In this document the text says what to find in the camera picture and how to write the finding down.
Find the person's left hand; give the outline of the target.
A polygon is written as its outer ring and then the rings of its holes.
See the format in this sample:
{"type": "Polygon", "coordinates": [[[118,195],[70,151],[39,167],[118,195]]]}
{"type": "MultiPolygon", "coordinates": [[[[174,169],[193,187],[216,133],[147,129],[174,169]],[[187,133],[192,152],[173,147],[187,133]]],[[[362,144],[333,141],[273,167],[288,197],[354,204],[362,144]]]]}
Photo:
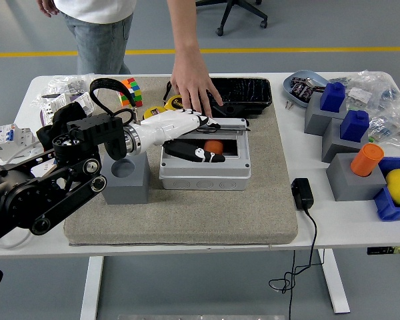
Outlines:
{"type": "Polygon", "coordinates": [[[218,105],[223,104],[200,52],[176,54],[171,84],[179,92],[185,109],[193,109],[212,117],[209,93],[218,105]]]}

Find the person's right hand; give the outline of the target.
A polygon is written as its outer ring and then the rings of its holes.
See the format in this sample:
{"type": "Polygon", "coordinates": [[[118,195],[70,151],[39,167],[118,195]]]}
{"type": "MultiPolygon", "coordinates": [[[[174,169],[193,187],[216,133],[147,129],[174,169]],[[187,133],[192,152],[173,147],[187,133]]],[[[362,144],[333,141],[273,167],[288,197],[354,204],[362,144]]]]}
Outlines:
{"type": "Polygon", "coordinates": [[[56,7],[54,0],[36,0],[37,6],[44,14],[44,16],[51,18],[52,16],[58,15],[60,11],[56,7]]]}

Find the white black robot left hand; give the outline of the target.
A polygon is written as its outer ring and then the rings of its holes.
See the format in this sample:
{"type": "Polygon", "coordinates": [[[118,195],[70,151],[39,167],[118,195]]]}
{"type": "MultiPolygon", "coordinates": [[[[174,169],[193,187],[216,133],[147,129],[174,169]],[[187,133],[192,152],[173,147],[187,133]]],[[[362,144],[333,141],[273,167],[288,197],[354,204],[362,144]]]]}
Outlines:
{"type": "Polygon", "coordinates": [[[177,139],[202,126],[219,129],[221,126],[210,117],[192,109],[170,110],[128,125],[125,130],[126,147],[129,155],[146,152],[152,145],[162,146],[171,156],[192,162],[222,163],[223,155],[204,150],[202,147],[177,139]]]}

